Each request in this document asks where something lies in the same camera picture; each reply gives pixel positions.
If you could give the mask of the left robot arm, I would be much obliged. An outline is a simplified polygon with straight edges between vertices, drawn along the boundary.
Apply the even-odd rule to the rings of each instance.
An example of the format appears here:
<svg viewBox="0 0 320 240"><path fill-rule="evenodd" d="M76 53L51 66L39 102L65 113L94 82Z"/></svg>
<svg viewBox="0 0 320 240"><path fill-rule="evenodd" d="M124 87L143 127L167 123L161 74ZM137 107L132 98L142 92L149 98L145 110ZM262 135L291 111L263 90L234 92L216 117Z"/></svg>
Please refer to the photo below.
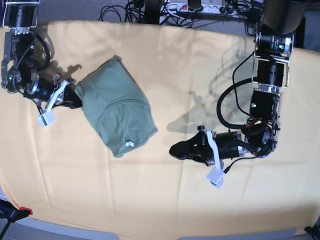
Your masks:
<svg viewBox="0 0 320 240"><path fill-rule="evenodd" d="M281 88L289 84L290 58L295 44L295 31L302 22L307 0L266 0L255 24L255 49L250 78L234 81L219 97L216 114L228 131L214 133L198 126L197 134L189 140L174 144L169 154L178 160L192 160L215 166L223 174L229 171L223 161L233 163L267 157L277 147L280 130L279 111ZM244 124L225 120L222 103L239 87L255 83L250 107Z"/></svg>

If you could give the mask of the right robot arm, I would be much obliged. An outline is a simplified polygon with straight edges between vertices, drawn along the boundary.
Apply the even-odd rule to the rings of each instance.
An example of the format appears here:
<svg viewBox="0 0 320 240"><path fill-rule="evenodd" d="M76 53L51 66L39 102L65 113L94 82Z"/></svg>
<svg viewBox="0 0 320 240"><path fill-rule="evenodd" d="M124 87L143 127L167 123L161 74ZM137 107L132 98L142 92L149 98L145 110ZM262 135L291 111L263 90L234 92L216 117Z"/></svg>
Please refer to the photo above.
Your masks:
<svg viewBox="0 0 320 240"><path fill-rule="evenodd" d="M55 76L48 81L39 74L49 67L51 60L49 47L34 30L40 3L39 0L4 1L2 27L9 31L4 38L1 87L33 101L42 115L55 107L81 108L74 79L61 81Z"/></svg>

